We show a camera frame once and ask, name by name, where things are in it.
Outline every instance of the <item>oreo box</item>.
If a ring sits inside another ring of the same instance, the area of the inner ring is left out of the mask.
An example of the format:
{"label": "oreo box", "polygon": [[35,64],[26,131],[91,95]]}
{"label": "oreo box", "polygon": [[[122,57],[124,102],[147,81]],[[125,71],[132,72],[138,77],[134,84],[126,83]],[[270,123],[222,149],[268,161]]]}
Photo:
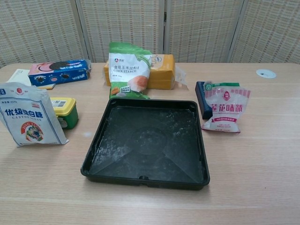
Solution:
{"label": "oreo box", "polygon": [[90,76],[90,60],[68,60],[32,64],[28,77],[32,85],[43,86],[87,80]]}

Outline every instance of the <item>woven screen panel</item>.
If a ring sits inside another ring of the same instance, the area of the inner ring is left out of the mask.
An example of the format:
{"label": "woven screen panel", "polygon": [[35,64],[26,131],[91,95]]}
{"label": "woven screen panel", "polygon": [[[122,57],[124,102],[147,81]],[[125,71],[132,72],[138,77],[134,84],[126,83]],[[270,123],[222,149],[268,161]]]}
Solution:
{"label": "woven screen panel", "polygon": [[83,58],[68,0],[1,0],[0,67]]}
{"label": "woven screen panel", "polygon": [[130,42],[162,53],[160,28],[164,12],[159,3],[160,0],[81,0],[94,62],[108,60],[111,41]]}
{"label": "woven screen panel", "polygon": [[225,62],[241,0],[172,0],[170,48],[177,62]]}
{"label": "woven screen panel", "polygon": [[231,62],[300,63],[300,1],[250,0]]}

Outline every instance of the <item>yellow box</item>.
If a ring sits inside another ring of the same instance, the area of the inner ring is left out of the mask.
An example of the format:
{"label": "yellow box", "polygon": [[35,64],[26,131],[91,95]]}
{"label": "yellow box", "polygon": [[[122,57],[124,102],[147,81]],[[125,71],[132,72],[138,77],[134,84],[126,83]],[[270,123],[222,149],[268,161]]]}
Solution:
{"label": "yellow box", "polygon": [[[151,70],[147,83],[148,89],[170,90],[175,82],[175,61],[173,55],[154,54],[151,57]],[[104,66],[106,85],[110,86],[108,62]]]}
{"label": "yellow box", "polygon": [[51,97],[51,103],[62,128],[72,129],[78,122],[75,98]]}

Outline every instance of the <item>cheese block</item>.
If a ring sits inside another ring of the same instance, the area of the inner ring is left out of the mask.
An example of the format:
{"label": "cheese block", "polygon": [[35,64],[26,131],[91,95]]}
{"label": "cheese block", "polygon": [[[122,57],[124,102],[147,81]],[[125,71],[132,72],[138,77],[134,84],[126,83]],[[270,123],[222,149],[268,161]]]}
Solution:
{"label": "cheese block", "polygon": [[[170,90],[175,83],[175,62],[173,55],[153,54],[148,89]],[[104,66],[106,85],[110,86],[108,62]]]}

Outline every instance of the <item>corn starch bag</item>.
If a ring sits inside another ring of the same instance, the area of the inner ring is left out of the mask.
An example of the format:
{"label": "corn starch bag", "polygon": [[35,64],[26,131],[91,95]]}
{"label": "corn starch bag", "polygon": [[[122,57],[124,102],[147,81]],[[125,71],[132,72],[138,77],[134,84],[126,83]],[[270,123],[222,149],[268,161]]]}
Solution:
{"label": "corn starch bag", "polygon": [[145,98],[151,67],[151,52],[130,43],[109,44],[110,98]]}

